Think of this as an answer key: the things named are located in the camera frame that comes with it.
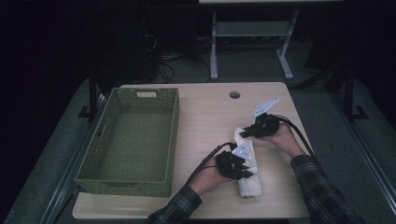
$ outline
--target flannel shirt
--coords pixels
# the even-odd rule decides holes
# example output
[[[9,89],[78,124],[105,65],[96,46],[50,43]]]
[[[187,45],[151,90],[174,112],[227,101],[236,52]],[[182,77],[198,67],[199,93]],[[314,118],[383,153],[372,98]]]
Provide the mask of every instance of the flannel shirt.
[[[313,223],[364,223],[344,200],[343,194],[333,187],[312,157],[301,155],[290,162],[304,202]],[[164,208],[151,214],[146,223],[183,223],[202,203],[190,187],[184,186]]]

